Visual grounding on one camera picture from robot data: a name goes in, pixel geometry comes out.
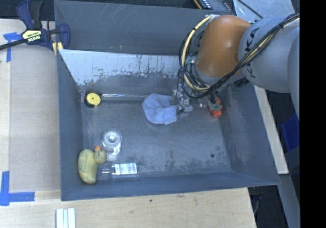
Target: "rubber duck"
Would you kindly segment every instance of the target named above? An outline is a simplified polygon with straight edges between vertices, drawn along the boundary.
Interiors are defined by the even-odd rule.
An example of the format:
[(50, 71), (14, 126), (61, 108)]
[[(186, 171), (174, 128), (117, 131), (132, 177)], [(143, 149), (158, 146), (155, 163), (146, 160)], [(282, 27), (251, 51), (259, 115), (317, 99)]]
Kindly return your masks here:
[(97, 146), (95, 151), (84, 149), (78, 156), (78, 173), (81, 179), (87, 184), (96, 182), (97, 165), (103, 164), (107, 160), (107, 154)]

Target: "blue clamp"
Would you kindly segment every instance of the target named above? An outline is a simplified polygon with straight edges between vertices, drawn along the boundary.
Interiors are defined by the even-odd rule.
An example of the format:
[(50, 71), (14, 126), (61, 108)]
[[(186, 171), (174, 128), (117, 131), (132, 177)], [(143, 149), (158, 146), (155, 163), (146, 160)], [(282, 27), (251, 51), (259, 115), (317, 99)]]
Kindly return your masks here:
[(9, 193), (9, 171), (2, 173), (0, 206), (8, 206), (14, 202), (33, 202), (35, 192)]
[[(24, 39), (26, 39), (25, 35), (27, 32), (35, 32), (35, 34), (40, 32), (40, 34), (37, 35), (38, 39), (33, 41), (26, 41), (26, 44), (37, 44), (53, 51), (52, 44), (54, 41), (51, 40), (50, 34), (48, 34), (46, 29), (42, 28), (42, 23), (40, 21), (39, 12), (41, 5), (42, 2), (31, 2), (30, 0), (25, 0), (17, 6), (18, 17), (26, 26), (26, 31), (21, 35)], [(59, 30), (61, 33), (61, 43), (63, 47), (67, 49), (70, 43), (69, 26), (66, 23), (59, 24)]]

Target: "orange object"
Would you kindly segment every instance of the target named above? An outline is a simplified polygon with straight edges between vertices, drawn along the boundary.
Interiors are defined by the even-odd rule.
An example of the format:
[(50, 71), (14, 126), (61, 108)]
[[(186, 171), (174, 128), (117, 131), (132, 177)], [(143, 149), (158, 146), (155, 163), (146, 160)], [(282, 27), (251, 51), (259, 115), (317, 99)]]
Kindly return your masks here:
[(218, 111), (216, 111), (215, 109), (212, 111), (213, 117), (214, 118), (218, 118), (220, 116), (222, 116), (222, 111), (221, 109), (219, 109)]

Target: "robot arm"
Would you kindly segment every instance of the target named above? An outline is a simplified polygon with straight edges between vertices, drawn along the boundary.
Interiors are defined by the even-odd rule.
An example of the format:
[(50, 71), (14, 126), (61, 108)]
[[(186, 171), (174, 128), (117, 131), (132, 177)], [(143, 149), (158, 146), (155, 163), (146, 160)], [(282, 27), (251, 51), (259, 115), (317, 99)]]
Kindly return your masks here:
[(190, 40), (183, 47), (180, 71), (193, 90), (188, 96), (210, 95), (214, 102), (221, 88), (246, 78), (263, 89), (291, 93), (299, 117), (299, 21), (296, 14), (264, 18), (253, 24), (230, 15), (210, 20), (192, 73), (186, 58)]

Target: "table surface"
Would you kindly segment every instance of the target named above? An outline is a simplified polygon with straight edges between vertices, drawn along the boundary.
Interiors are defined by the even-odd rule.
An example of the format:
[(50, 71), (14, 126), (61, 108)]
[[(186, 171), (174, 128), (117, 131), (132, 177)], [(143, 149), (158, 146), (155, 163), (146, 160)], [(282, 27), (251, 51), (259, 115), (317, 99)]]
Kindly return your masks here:
[[(2, 37), (4, 33), (21, 33), (24, 28), (24, 24), (19, 20), (0, 19), (0, 45), (7, 43)], [(25, 44), (12, 48), (12, 59), (19, 59), (23, 57), (22, 54), (33, 57), (39, 52), (48, 54), (47, 59), (55, 60), (53, 52), (44, 47)], [(11, 78), (16, 76), (13, 73), (16, 73), (18, 63), (13, 71), (14, 63), (13, 61), (7, 63), (6, 57), (7, 51), (0, 51), (0, 96), (2, 97), (0, 174), (8, 170), (11, 174), (18, 173), (13, 176), (13, 179), (10, 179), (11, 191), (34, 188), (31, 191), (35, 191), (35, 201), (10, 203), (10, 206), (0, 207), (0, 227), (54, 227), (55, 212), (58, 208), (75, 208), (77, 227), (256, 227), (246, 188), (62, 202), (60, 187), (58, 187), (60, 184), (60, 153), (57, 132), (48, 129), (49, 136), (46, 137), (44, 136), (46, 133), (43, 133), (43, 136), (40, 137), (37, 131), (30, 131), (28, 125), (21, 124), (17, 126), (21, 126), (19, 131), (24, 133), (25, 146), (22, 146), (22, 143), (14, 142), (16, 137), (22, 137), (22, 135), (16, 135), (16, 132), (10, 128), (12, 122), (18, 124), (10, 118), (13, 111), (15, 115), (28, 118), (34, 113), (33, 108), (36, 108), (38, 112), (47, 110), (44, 110), (46, 107), (39, 108), (37, 104), (28, 106), (31, 104), (31, 101), (26, 98), (28, 95), (17, 96), (13, 93), (14, 89), (11, 88), (10, 82)], [(46, 65), (53, 64), (50, 61), (43, 64), (43, 66)], [(33, 66), (37, 66), (35, 61), (25, 64), (27, 72)], [(51, 71), (51, 68), (47, 68), (45, 71), (53, 73), (55, 70)], [(40, 73), (43, 73), (42, 77), (28, 79), (29, 84), (35, 84), (34, 90), (38, 92), (42, 91), (42, 88), (47, 88), (45, 92), (50, 91), (47, 95), (56, 95), (56, 89), (49, 89), (56, 84), (56, 79), (54, 80), (52, 77), (52, 80), (47, 81), (45, 79), (50, 76), (46, 75), (44, 71)], [(255, 89), (278, 173), (287, 174), (288, 168), (265, 91), (260, 88)], [(37, 117), (33, 119), (33, 124), (41, 124), (49, 120), (52, 122), (57, 118), (58, 112), (53, 110), (57, 104), (48, 103), (46, 106), (50, 106), (52, 110), (50, 109), (50, 112), (47, 113), (38, 113)], [(46, 142), (46, 138), (52, 138), (57, 143)], [(26, 146), (34, 149), (32, 157), (31, 151), (27, 151)]]

